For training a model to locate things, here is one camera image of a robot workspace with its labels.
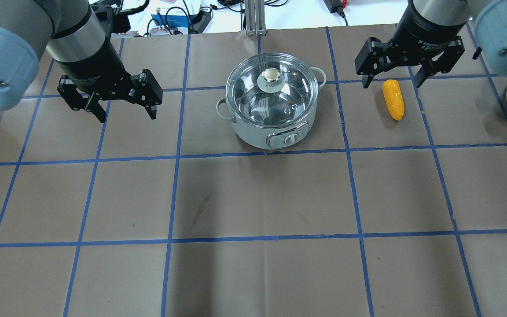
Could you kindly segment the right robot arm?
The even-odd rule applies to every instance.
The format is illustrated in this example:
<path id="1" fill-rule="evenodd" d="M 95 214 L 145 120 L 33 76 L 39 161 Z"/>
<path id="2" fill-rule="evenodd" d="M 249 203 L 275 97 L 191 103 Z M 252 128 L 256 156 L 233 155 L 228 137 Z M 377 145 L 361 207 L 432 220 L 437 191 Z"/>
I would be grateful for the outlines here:
<path id="1" fill-rule="evenodd" d="M 507 77 L 507 0 L 410 0 L 393 37 L 368 38 L 355 58 L 364 88 L 396 67 L 420 66 L 417 87 L 450 72 L 465 52 L 459 32 L 471 18 L 478 45 L 473 58 L 483 55 L 495 74 Z"/>

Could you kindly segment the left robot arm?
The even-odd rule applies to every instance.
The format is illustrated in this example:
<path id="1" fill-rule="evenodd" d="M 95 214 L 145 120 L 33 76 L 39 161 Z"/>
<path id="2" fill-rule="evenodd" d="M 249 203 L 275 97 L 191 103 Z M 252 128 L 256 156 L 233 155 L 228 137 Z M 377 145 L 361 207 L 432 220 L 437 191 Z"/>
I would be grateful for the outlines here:
<path id="1" fill-rule="evenodd" d="M 0 0 L 0 111 L 15 107 L 36 78 L 47 52 L 63 70 L 58 92 L 73 111 L 105 122 L 99 101 L 143 106 L 152 120 L 163 90 L 150 70 L 129 74 L 111 44 L 127 32 L 128 16 L 149 1 L 123 9 L 121 0 Z"/>

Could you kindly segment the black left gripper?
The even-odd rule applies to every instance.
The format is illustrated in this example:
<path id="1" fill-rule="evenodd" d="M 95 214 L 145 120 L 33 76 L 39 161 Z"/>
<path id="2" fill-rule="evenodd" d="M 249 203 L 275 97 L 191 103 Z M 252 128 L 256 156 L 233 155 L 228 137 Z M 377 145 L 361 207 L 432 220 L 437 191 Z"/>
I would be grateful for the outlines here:
<path id="1" fill-rule="evenodd" d="M 99 100 L 124 100 L 144 107 L 151 120 L 157 118 L 163 100 L 160 84 L 149 69 L 129 74 L 110 42 L 104 42 L 93 56 L 73 62 L 58 60 L 58 65 L 64 72 L 58 92 L 71 110 L 93 114 L 104 124 L 107 113 Z"/>

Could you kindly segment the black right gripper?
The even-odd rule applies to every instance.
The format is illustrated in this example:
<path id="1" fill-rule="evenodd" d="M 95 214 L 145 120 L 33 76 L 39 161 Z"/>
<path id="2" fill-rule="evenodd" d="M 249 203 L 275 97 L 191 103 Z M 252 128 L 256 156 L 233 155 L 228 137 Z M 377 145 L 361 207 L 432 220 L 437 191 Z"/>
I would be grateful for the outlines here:
<path id="1" fill-rule="evenodd" d="M 458 35 L 464 25 L 465 18 L 449 16 L 449 9 L 406 9 L 390 40 L 369 37 L 357 54 L 355 69 L 363 88 L 395 67 L 421 66 L 414 75 L 417 88 L 439 72 L 450 72 L 465 52 Z"/>

